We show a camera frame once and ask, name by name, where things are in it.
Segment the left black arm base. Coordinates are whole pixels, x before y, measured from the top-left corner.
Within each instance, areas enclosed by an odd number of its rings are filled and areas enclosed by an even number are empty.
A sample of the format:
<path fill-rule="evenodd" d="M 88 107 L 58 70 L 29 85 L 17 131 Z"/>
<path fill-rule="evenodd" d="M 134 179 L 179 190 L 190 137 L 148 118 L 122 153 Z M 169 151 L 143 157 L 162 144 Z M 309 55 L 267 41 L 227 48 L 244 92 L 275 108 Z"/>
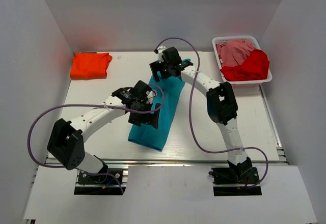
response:
<path fill-rule="evenodd" d="M 78 171 L 74 195 L 123 195 L 126 189 L 125 170 L 111 168 L 107 172 L 109 175 L 90 176 L 84 171 Z"/>

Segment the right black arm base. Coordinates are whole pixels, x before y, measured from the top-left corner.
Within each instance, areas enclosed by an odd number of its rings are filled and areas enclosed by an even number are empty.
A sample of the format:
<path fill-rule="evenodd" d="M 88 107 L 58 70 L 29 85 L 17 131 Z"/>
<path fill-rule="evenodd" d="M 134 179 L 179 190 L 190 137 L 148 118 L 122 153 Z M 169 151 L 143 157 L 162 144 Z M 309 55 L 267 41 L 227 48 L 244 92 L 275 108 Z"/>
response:
<path fill-rule="evenodd" d="M 240 180 L 227 167 L 212 168 L 208 174 L 213 180 L 213 195 L 215 197 L 262 195 L 256 167 L 246 172 Z"/>

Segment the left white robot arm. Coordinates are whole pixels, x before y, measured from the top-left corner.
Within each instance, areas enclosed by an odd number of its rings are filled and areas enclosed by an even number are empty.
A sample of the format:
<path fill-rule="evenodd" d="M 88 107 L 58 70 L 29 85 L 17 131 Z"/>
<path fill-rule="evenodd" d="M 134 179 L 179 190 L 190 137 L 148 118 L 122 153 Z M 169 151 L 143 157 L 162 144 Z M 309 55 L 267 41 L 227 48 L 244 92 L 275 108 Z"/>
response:
<path fill-rule="evenodd" d="M 162 93 L 160 87 L 153 89 L 140 80 L 132 88 L 112 92 L 102 104 L 93 105 L 89 112 L 77 118 L 57 120 L 47 145 L 48 152 L 67 170 L 78 169 L 90 176 L 105 176 L 107 165 L 85 151 L 85 142 L 103 126 L 125 114 L 129 115 L 130 124 L 158 129 L 161 104 L 153 103 L 153 99 Z"/>

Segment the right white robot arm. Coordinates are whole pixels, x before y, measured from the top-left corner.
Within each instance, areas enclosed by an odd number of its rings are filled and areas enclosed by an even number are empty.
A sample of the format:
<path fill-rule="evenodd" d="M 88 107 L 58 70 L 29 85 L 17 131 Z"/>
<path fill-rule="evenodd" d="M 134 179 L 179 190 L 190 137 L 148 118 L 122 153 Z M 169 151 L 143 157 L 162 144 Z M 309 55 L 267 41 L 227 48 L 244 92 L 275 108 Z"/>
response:
<path fill-rule="evenodd" d="M 192 85 L 206 98 L 207 113 L 217 124 L 228 155 L 230 173 L 238 182 L 247 179 L 251 160 L 243 148 L 237 126 L 238 105 L 228 82 L 218 82 L 201 73 L 190 61 L 182 60 L 175 47 L 160 46 L 154 52 L 158 60 L 150 64 L 155 81 L 175 77 Z"/>

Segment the teal t-shirt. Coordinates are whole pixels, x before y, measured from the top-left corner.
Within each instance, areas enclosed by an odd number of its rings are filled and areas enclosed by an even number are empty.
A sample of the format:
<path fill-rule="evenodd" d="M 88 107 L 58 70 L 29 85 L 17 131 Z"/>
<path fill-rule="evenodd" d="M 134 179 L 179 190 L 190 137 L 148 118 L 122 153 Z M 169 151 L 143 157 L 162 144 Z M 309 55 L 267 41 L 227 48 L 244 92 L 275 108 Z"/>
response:
<path fill-rule="evenodd" d="M 162 97 L 161 91 L 156 90 L 157 96 L 153 99 L 154 104 L 163 103 L 158 117 L 158 129 L 150 125 L 141 125 L 140 127 L 133 125 L 128 136 L 128 141 L 150 149 L 162 151 L 167 142 L 179 97 L 185 82 L 176 77 L 169 77 L 156 82 L 151 77 L 149 83 L 158 85 L 165 95 Z"/>

